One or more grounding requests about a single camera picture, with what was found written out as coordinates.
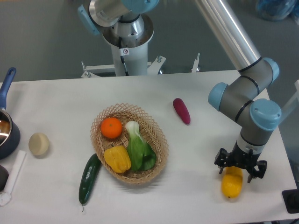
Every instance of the metal pipe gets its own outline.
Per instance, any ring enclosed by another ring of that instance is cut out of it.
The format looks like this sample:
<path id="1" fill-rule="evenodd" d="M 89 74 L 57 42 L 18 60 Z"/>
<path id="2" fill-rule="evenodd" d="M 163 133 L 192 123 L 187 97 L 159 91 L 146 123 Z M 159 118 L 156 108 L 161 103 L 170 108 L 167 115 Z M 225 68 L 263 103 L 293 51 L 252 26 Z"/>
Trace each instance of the metal pipe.
<path id="1" fill-rule="evenodd" d="M 195 3 L 237 70 L 260 59 L 259 52 L 225 0 L 195 0 Z"/>
<path id="2" fill-rule="evenodd" d="M 279 124 L 281 124 L 296 109 L 297 106 L 299 106 L 299 94 L 296 92 L 281 109 L 282 116 Z"/>

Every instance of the orange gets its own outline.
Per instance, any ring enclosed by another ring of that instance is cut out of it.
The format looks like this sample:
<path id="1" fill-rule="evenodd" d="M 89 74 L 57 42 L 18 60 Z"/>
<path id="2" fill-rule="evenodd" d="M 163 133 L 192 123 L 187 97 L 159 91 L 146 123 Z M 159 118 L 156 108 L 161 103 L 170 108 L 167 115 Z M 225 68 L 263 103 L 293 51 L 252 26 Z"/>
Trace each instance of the orange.
<path id="1" fill-rule="evenodd" d="M 100 130 L 105 137 L 115 139 L 121 135 L 122 125 L 117 118 L 106 118 L 102 121 Z"/>

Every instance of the purple sweet potato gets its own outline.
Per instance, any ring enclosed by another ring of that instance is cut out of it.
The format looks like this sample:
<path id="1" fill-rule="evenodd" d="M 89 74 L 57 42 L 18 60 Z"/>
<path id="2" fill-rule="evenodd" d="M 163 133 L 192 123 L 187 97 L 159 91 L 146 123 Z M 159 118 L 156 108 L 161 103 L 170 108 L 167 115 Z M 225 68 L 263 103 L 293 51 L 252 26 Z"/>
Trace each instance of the purple sweet potato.
<path id="1" fill-rule="evenodd" d="M 191 122 L 190 114 L 183 100 L 180 98 L 174 99 L 173 107 L 177 112 L 178 116 L 182 119 L 182 121 L 187 125 L 190 124 Z"/>

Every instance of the yellow bell pepper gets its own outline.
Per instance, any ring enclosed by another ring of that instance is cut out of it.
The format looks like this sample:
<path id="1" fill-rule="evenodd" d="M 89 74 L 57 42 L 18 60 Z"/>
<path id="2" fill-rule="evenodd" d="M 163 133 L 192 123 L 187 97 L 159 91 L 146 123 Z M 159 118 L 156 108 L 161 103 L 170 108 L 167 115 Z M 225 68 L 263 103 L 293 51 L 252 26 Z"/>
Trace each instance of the yellow bell pepper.
<path id="1" fill-rule="evenodd" d="M 221 190 L 228 198 L 238 197 L 242 190 L 243 172 L 238 167 L 226 167 Z"/>
<path id="2" fill-rule="evenodd" d="M 106 163 L 118 174 L 131 168 L 131 160 L 124 146 L 115 146 L 104 152 Z"/>

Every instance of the green cucumber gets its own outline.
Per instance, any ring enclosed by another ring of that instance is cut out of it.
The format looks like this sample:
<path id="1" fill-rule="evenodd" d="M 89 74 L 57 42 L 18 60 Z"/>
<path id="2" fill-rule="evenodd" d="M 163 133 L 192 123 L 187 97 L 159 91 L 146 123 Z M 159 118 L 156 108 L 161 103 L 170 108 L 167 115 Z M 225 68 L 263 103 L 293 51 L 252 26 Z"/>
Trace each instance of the green cucumber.
<path id="1" fill-rule="evenodd" d="M 99 160 L 97 154 L 93 154 L 85 166 L 80 183 L 79 201 L 82 205 L 86 204 L 90 197 L 100 167 L 101 161 Z"/>

